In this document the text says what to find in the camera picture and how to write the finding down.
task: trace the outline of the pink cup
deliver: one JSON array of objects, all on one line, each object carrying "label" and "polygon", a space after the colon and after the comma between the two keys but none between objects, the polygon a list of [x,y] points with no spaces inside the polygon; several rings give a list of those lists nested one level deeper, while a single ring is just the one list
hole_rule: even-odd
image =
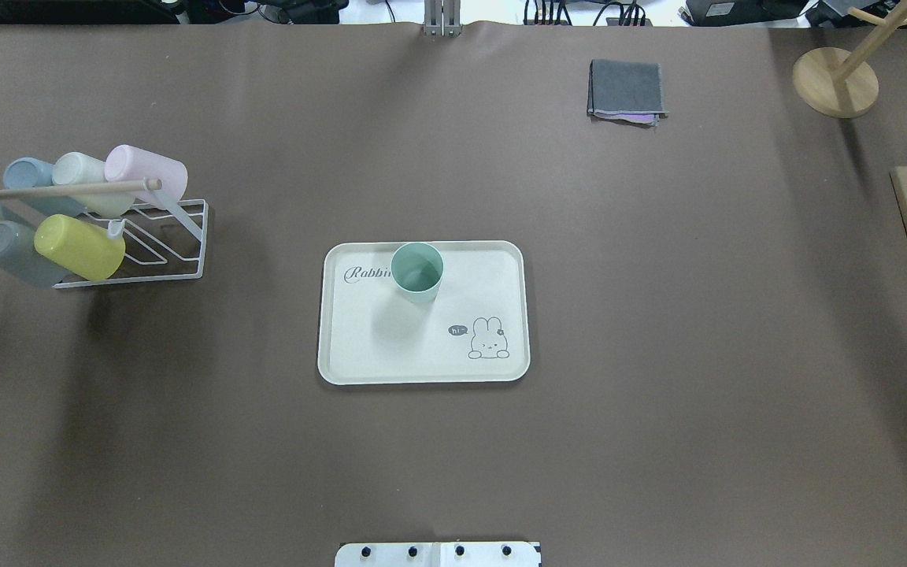
[{"label": "pink cup", "polygon": [[[109,182],[129,182],[147,177],[159,179],[163,183],[161,191],[174,201],[180,201],[187,189],[187,168],[180,161],[127,144],[115,147],[107,155],[104,177]],[[166,209],[149,191],[136,191],[133,195],[155,207]]]}]

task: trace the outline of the gray cloth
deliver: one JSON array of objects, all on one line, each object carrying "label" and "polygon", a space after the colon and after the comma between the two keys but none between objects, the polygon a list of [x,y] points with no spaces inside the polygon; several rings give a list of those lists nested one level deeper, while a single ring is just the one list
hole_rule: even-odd
[{"label": "gray cloth", "polygon": [[623,118],[625,114],[663,114],[660,66],[650,62],[593,60],[587,114]]}]

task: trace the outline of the white plate with holes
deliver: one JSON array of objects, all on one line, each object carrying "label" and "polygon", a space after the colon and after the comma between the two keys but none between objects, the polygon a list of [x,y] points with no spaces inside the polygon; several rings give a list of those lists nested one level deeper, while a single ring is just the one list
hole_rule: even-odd
[{"label": "white plate with holes", "polygon": [[541,567],[539,542],[345,544],[335,567]]}]

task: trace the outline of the electronic device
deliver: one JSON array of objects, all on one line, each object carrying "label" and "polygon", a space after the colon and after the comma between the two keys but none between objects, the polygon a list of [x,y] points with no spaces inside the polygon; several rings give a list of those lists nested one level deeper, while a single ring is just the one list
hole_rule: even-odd
[{"label": "electronic device", "polygon": [[813,28],[859,28],[870,25],[849,15],[850,8],[859,8],[877,17],[887,17],[898,3],[895,0],[819,0],[807,10],[807,21]]},{"label": "electronic device", "polygon": [[[349,6],[349,0],[257,0],[278,8],[281,23],[338,23],[338,11]],[[242,12],[242,0],[223,0],[223,5]]]},{"label": "electronic device", "polygon": [[681,18],[690,25],[719,26],[795,18],[807,0],[686,0]]},{"label": "electronic device", "polygon": [[159,0],[0,0],[0,23],[179,23]]}]

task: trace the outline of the light blue cup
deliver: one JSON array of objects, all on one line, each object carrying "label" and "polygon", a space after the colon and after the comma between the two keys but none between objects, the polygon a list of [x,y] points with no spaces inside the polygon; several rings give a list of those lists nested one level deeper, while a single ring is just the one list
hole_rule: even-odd
[{"label": "light blue cup", "polygon": [[0,268],[33,287],[51,287],[69,271],[33,249],[33,230],[12,221],[0,221]]},{"label": "light blue cup", "polygon": [[[54,184],[51,183],[53,170],[54,165],[48,164],[47,161],[21,157],[6,166],[6,171],[2,173],[2,184],[6,189],[48,187]],[[78,217],[86,209],[71,197],[23,198],[22,201],[46,217],[51,215]]]}]

